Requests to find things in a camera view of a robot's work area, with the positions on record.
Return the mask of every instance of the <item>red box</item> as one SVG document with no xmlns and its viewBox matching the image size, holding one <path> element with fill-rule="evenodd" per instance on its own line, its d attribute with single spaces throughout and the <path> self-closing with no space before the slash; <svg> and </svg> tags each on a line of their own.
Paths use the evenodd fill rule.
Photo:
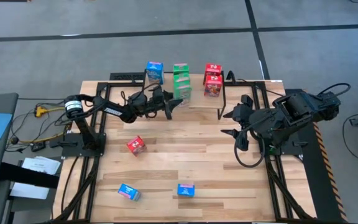
<svg viewBox="0 0 358 224">
<path fill-rule="evenodd" d="M 222 76 L 207 75 L 205 80 L 204 96 L 218 97 L 221 92 L 223 80 Z"/>
<path fill-rule="evenodd" d="M 136 138 L 134 138 L 133 140 L 129 141 L 127 143 L 127 147 L 128 147 L 129 150 L 131 150 L 131 152 L 135 156 L 139 155 L 141 152 L 143 152 L 143 151 L 145 151 L 147 149 L 146 145 L 143 142 L 143 140 L 139 136 L 136 136 Z"/>
<path fill-rule="evenodd" d="M 207 75 L 220 76 L 221 73 L 222 73 L 222 65 L 217 65 L 217 64 L 214 64 L 214 63 L 207 63 L 206 66 L 205 66 L 203 85 L 205 85 L 205 77 Z"/>
</svg>

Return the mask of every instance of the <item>concrete floor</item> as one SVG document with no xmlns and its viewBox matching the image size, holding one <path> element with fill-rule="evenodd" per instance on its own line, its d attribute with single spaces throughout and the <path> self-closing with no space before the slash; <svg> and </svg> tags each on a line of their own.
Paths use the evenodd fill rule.
<svg viewBox="0 0 358 224">
<path fill-rule="evenodd" d="M 257 27 L 358 24 L 358 4 L 347 0 L 251 3 Z M 233 27 L 250 27 L 242 0 L 0 3 L 0 37 Z M 358 160 L 346 151 L 341 136 L 344 119 L 358 113 L 358 29 L 259 35 L 271 79 L 283 80 L 286 88 L 318 93 L 337 82 L 352 85 L 351 92 L 340 97 L 338 117 L 319 126 L 348 219 L 358 223 Z M 195 73 L 201 73 L 206 62 L 217 62 L 239 78 L 262 78 L 251 32 L 0 42 L 0 93 L 14 91 L 23 98 L 64 98 L 78 93 L 83 80 L 107 80 L 110 72 L 141 71 L 148 60 L 169 66 L 188 62 Z M 36 103 L 19 101 L 16 114 L 29 111 Z M 35 137 L 41 122 L 32 118 L 19 137 Z M 53 127 L 46 135 L 59 131 Z M 348 144 L 358 154 L 358 129 L 347 127 L 346 131 Z M 52 157 L 60 152 L 46 149 L 36 154 L 6 153 L 4 160 Z M 47 220 L 51 204 L 40 204 L 40 210 L 31 211 L 31 219 L 29 212 L 19 212 L 14 223 Z"/>
</svg>

